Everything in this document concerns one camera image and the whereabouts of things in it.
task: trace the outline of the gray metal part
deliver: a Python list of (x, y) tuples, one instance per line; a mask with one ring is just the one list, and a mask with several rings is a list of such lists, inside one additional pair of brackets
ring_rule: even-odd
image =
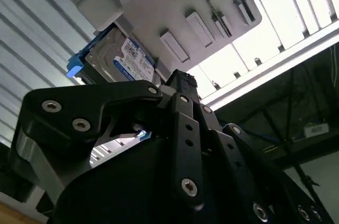
[(20, 131), (16, 150), (19, 156), (28, 161), (33, 168), (40, 186), (46, 190), (51, 201), (55, 204), (65, 187), (76, 177), (89, 171), (91, 168), (88, 159), (79, 163), (70, 164), (56, 158), (46, 149), (38, 146), (31, 138)]

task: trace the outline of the wire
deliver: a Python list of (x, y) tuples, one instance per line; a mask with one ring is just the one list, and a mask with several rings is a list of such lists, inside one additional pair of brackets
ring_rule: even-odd
[(313, 80), (311, 78), (311, 75), (308, 71), (308, 68), (306, 67), (306, 65), (304, 63), (301, 63), (301, 65), (303, 66), (303, 68), (305, 69), (305, 72), (306, 72), (306, 75), (308, 77), (308, 80), (310, 82), (310, 85), (311, 85), (311, 90), (312, 90), (312, 94), (313, 94), (313, 98), (314, 98), (314, 104), (315, 104), (315, 107), (316, 107), (316, 110), (317, 110), (317, 113), (318, 113), (318, 118), (319, 118), (319, 121), (321, 121), (323, 119), (323, 115), (320, 111), (320, 105), (319, 105), (319, 102), (318, 102), (318, 98), (317, 98), (317, 94), (316, 94), (316, 91), (315, 91), (315, 88), (314, 88), (314, 84), (313, 84)]
[(333, 83), (333, 86), (335, 88), (336, 86), (336, 83), (337, 83), (337, 76), (338, 76), (338, 71), (337, 71), (337, 54), (336, 54), (336, 45), (334, 45), (334, 67), (335, 67), (335, 78), (334, 78), (334, 83)]
[(274, 151), (274, 150), (276, 150), (278, 147), (277, 146), (275, 146), (275, 147), (273, 147), (272, 149), (270, 149), (270, 150), (267, 150), (267, 151), (264, 151), (264, 153), (269, 153), (269, 152), (271, 152), (271, 151)]
[(329, 48), (330, 52), (331, 52), (331, 79), (332, 79), (332, 84), (334, 84), (334, 74), (333, 74), (333, 53), (332, 53), (332, 46), (330, 46)]

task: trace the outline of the white plastic tab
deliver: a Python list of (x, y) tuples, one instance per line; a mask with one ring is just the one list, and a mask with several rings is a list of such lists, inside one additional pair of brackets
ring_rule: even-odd
[(173, 35), (167, 31), (160, 37), (161, 42), (165, 45), (165, 47), (169, 50), (169, 52), (179, 59), (181, 62), (185, 62), (190, 59), (187, 53), (182, 49), (177, 40), (173, 37)]
[(190, 14), (188, 17), (186, 17), (186, 20), (192, 27), (193, 31), (198, 35), (199, 39), (205, 47), (208, 47), (215, 41), (212, 34), (207, 29), (207, 26), (204, 24), (197, 12), (193, 12), (192, 14)]
[(251, 25), (252, 24), (252, 20), (251, 18), (249, 17), (247, 11), (246, 11), (246, 8), (244, 6), (243, 3), (235, 0), (234, 1), (234, 4), (236, 5), (236, 7), (238, 8), (238, 11), (240, 13), (240, 16), (242, 17), (242, 19), (244, 20), (244, 22), (248, 25)]

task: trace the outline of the screw hole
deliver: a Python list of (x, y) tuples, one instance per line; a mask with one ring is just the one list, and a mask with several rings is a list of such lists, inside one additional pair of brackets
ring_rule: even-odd
[(186, 140), (185, 140), (185, 143), (186, 143), (186, 145), (188, 145), (188, 146), (193, 146), (193, 142), (192, 142), (191, 140), (189, 140), (189, 139), (186, 139)]
[(48, 104), (47, 104), (47, 107), (48, 107), (49, 109), (56, 109), (56, 108), (57, 108), (56, 104), (54, 104), (54, 103), (48, 103)]
[(86, 124), (84, 124), (83, 122), (77, 122), (75, 125), (77, 125), (80, 128), (86, 127)]
[(193, 130), (192, 126), (190, 126), (189, 124), (186, 124), (186, 128), (187, 128), (188, 130)]
[(243, 168), (242, 164), (239, 161), (236, 160), (234, 163), (237, 166), (237, 168)]
[(227, 146), (228, 146), (228, 148), (231, 149), (231, 150), (234, 149), (233, 145), (231, 145), (231, 144), (227, 144)]

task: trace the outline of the black metal bracket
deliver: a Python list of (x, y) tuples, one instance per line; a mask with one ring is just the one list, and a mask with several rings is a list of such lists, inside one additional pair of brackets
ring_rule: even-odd
[[(176, 216), (174, 220), (203, 223), (199, 218), (209, 219), (211, 208), (217, 208), (217, 216), (213, 218), (221, 222), (240, 219), (248, 223), (333, 223), (328, 214), (291, 179), (254, 150), (251, 139), (240, 127), (228, 124), (222, 128), (219, 125), (211, 108), (200, 104), (197, 83), (192, 76), (175, 71), (165, 90), (163, 94), (150, 82), (137, 81), (40, 89), (26, 95), (12, 144), (11, 160), (14, 166), (22, 168), (17, 169), (18, 172), (30, 168), (34, 179), (41, 182), (40, 186), (50, 195), (58, 186), (57, 193), (53, 194), (56, 213), (67, 214), (55, 216), (60, 221), (56, 223), (69, 223), (63, 221), (76, 219), (75, 214), (82, 216), (83, 207), (79, 207), (78, 199), (70, 200), (68, 196), (82, 193), (88, 188), (88, 181), (95, 183), (93, 186), (101, 193), (103, 189), (112, 190), (110, 183), (103, 182), (108, 173), (111, 182), (115, 182), (111, 170), (120, 175), (118, 180), (129, 185), (135, 186), (134, 181), (127, 177), (136, 174), (148, 190), (152, 190), (149, 183), (155, 180), (162, 184), (155, 185), (157, 190), (154, 191), (133, 188), (143, 197), (139, 202), (145, 203), (145, 206), (134, 205), (133, 208), (138, 214), (141, 214), (140, 207), (144, 209), (141, 216), (147, 217), (143, 220), (153, 219), (148, 216), (152, 212), (147, 208), (152, 205), (148, 202), (154, 193), (163, 192), (168, 198), (162, 199), (162, 194), (155, 198), (170, 207), (167, 213), (171, 218)], [(112, 119), (104, 126), (106, 117)], [(115, 158), (87, 170), (88, 156), (98, 138), (104, 141), (103, 137), (129, 133), (135, 128), (152, 131), (152, 138), (118, 156), (117, 162), (129, 164), (128, 174), (122, 166), (114, 164)], [(206, 151), (209, 155), (205, 158), (202, 152)], [(140, 174), (136, 170), (138, 165), (135, 168), (133, 165), (144, 164), (143, 159), (148, 161), (148, 166), (143, 166), (146, 173)], [(163, 175), (167, 170), (168, 177)], [(91, 174), (96, 174), (101, 180), (89, 178)], [(231, 193), (225, 188), (216, 190), (220, 184), (228, 184)], [(126, 193), (119, 192), (119, 196), (114, 195), (114, 200), (106, 199), (109, 214), (113, 211), (111, 205), (117, 206), (116, 201), (126, 200)], [(226, 202), (230, 194), (235, 196), (234, 201)], [(85, 204), (91, 198), (85, 193), (82, 200)], [(128, 204), (133, 204), (133, 200), (128, 200)], [(178, 208), (185, 210), (173, 212)], [(89, 209), (86, 214), (91, 219), (97, 218), (98, 223), (105, 221), (100, 218), (108, 218), (104, 217), (107, 214), (101, 208)], [(119, 210), (112, 214), (117, 214), (122, 220), (129, 218)], [(189, 218), (181, 218), (181, 214), (188, 214)]]

